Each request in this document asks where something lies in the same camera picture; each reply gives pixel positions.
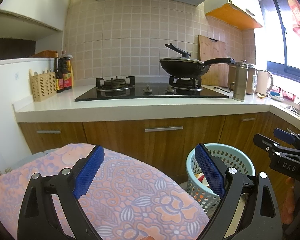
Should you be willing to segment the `person's right hand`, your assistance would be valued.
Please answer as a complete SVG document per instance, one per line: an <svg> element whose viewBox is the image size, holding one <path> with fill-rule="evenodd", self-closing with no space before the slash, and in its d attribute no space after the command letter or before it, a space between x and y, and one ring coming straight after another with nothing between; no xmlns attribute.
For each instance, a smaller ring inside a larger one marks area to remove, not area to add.
<svg viewBox="0 0 300 240"><path fill-rule="evenodd" d="M286 184L288 186L288 191L286 195L285 202L282 207L281 222L283 224L289 225L293 221L293 212L295 209L295 196L294 196L294 186L295 180L293 178L287 178Z"/></svg>

